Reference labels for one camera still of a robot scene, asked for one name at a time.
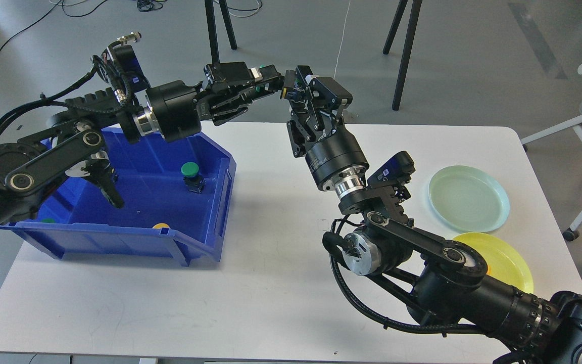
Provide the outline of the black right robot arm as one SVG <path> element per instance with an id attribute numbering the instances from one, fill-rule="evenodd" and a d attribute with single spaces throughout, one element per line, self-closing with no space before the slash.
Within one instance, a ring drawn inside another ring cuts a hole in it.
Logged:
<path id="1" fill-rule="evenodd" d="M 402 207 L 413 159 L 398 152 L 365 177 L 369 163 L 342 118 L 353 97 L 333 78 L 298 65 L 281 97 L 294 155 L 339 198 L 343 217 L 322 242 L 354 309 L 384 329 L 492 337 L 508 348 L 496 363 L 582 363 L 582 294 L 541 299 L 490 277 L 473 247 L 416 228 Z"/>

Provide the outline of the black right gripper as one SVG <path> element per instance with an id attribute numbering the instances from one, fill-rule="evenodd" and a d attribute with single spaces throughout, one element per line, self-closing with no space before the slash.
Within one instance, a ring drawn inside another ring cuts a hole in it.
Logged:
<path id="1" fill-rule="evenodd" d="M 284 77 L 282 99 L 289 101 L 286 126 L 293 155 L 305 157 L 320 191 L 362 189 L 369 163 L 343 120 L 353 95 L 332 77 L 312 74 L 308 65 L 298 65 Z"/>

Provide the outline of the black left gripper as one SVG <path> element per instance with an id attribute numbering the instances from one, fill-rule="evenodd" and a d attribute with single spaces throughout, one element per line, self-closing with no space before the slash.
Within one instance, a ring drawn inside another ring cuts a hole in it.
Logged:
<path id="1" fill-rule="evenodd" d="M 146 90 L 146 106 L 132 114 L 132 142 L 158 133 L 173 142 L 199 133 L 203 120 L 221 126 L 246 113 L 257 94 L 282 90 L 284 76 L 275 65 L 249 68 L 245 62 L 212 63 L 204 67 L 207 84 L 181 80 Z"/>

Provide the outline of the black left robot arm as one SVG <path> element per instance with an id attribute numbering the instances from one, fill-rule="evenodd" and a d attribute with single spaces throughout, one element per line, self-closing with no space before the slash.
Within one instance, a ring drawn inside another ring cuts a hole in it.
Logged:
<path id="1" fill-rule="evenodd" d="M 199 133 L 203 120 L 220 126 L 282 89 L 284 76 L 273 65 L 249 68 L 244 62 L 222 64 L 217 57 L 204 67 L 207 85 L 176 80 L 152 87 L 131 47 L 140 38 L 139 32 L 119 37 L 91 58 L 92 69 L 73 85 L 0 118 L 1 135 L 24 113 L 65 108 L 48 129 L 0 144 L 0 224 L 36 218 L 69 176 L 87 180 L 111 205 L 123 207 L 104 127 L 119 124 L 132 144 L 152 133 L 173 142 Z"/>

